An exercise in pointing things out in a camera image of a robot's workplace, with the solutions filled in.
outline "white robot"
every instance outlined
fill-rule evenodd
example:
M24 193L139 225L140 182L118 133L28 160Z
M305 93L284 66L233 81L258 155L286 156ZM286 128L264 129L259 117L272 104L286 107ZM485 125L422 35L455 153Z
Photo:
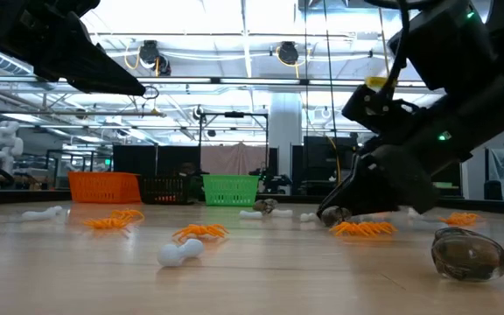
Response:
M17 137L18 122L1 122L0 125L0 168L13 174L15 157L23 154L23 139Z

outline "orange squiggly toy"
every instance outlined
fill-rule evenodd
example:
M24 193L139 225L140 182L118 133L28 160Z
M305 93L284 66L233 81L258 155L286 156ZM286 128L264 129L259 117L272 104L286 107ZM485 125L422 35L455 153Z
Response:
M211 235L224 238L225 233L228 234L228 231L221 224L212 224L208 226L199 226L195 224L190 224L188 225L188 227L178 230L175 234L172 235L172 237L180 235L180 237L178 238L180 240L184 237L187 237L188 235L193 234L196 236Z
M448 225L472 226L476 223L476 220L481 219L481 217L475 213L453 213L448 219L441 217L438 219Z
M133 223L133 219L140 216L141 219L137 221L145 220L143 213L137 210L115 210L110 214L109 218L104 219L90 219L83 222L84 225L94 228L94 229L126 229L130 223Z
M330 229L334 236L340 236L347 232L349 235L364 235L364 236L376 236L377 234L384 232L386 234L392 234L398 230L390 223L387 222L362 222L362 223L351 223L351 222L341 222L335 227Z

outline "green basket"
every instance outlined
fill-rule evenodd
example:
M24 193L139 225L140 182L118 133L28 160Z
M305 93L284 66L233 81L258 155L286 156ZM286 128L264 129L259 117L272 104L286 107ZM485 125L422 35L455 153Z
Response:
M251 207L256 202L259 176L204 175L208 206Z

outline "dark basket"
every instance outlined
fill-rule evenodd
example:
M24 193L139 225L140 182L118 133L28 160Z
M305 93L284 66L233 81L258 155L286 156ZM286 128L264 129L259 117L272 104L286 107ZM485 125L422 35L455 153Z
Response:
M149 205L190 205L190 179L174 176L141 177L141 201Z

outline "orange basket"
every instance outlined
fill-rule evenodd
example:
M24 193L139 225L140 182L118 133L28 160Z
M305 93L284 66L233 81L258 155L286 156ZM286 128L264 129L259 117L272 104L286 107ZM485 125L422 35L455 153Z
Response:
M69 187L75 202L139 203L136 174L123 172L70 171Z

